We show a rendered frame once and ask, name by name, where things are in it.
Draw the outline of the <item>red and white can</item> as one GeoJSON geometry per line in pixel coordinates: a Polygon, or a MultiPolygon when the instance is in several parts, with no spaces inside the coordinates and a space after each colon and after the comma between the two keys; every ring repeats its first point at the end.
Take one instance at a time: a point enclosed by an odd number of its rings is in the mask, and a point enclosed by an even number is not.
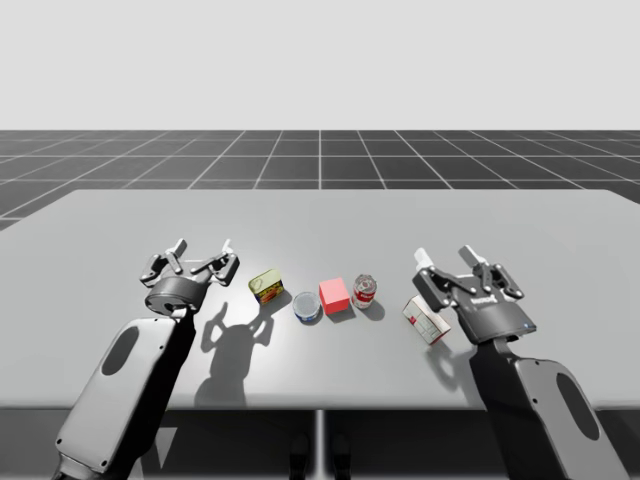
{"type": "Polygon", "coordinates": [[[360,274],[354,281],[351,301],[359,309],[368,308],[374,300],[377,282],[369,274],[360,274]]]}

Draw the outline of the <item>blue flat can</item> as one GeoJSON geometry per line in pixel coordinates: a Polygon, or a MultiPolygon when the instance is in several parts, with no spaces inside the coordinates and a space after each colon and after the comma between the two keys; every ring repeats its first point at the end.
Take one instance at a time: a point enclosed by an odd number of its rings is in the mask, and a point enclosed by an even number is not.
{"type": "Polygon", "coordinates": [[[321,301],[313,292],[301,292],[295,296],[292,308],[296,318],[303,322],[313,322],[320,313],[321,301]]]}

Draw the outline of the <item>red and white carton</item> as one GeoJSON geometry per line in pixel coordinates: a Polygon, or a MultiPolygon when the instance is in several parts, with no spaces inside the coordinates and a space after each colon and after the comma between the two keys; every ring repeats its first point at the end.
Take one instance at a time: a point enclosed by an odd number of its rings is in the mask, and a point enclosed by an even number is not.
{"type": "Polygon", "coordinates": [[[420,295],[412,297],[402,313],[429,345],[438,342],[451,330],[449,323],[441,315],[432,311],[420,295]]]}

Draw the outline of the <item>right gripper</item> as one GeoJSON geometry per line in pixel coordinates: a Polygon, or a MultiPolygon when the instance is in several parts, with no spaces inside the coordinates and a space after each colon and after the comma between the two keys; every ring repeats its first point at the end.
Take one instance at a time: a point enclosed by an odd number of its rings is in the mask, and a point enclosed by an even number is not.
{"type": "Polygon", "coordinates": [[[412,282],[434,312],[453,307],[469,341],[474,345],[514,338],[537,330],[517,303],[524,293],[501,264],[491,264],[470,245],[458,254],[472,273],[458,277],[437,268],[422,247],[414,252],[416,274],[412,282]]]}

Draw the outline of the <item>pink cube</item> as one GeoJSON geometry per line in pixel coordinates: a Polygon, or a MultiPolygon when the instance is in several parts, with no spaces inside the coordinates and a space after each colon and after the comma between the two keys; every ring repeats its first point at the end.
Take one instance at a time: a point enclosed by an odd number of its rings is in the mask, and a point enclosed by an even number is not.
{"type": "Polygon", "coordinates": [[[334,278],[319,283],[319,297],[327,315],[344,311],[350,303],[350,294],[342,278],[334,278]]]}

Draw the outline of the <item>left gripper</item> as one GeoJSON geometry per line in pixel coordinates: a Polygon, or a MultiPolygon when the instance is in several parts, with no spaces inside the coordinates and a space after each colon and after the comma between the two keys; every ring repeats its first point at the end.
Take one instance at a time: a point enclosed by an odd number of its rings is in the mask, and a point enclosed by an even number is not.
{"type": "Polygon", "coordinates": [[[145,265],[139,281],[149,289],[144,303],[160,315],[171,316],[180,309],[197,313],[204,303],[210,283],[229,286],[239,268],[239,257],[231,247],[231,239],[225,240],[221,252],[194,268],[184,271],[181,257],[187,242],[180,238],[162,254],[154,254],[145,265]],[[166,267],[173,272],[164,273],[166,267]]]}

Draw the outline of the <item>green and blue rectangular can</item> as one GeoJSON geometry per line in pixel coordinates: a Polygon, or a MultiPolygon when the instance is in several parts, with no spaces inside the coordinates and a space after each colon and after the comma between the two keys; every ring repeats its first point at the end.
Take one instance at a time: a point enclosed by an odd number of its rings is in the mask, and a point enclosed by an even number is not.
{"type": "Polygon", "coordinates": [[[248,282],[248,287],[255,300],[260,305],[265,305],[284,291],[281,273],[272,268],[257,275],[248,282]]]}

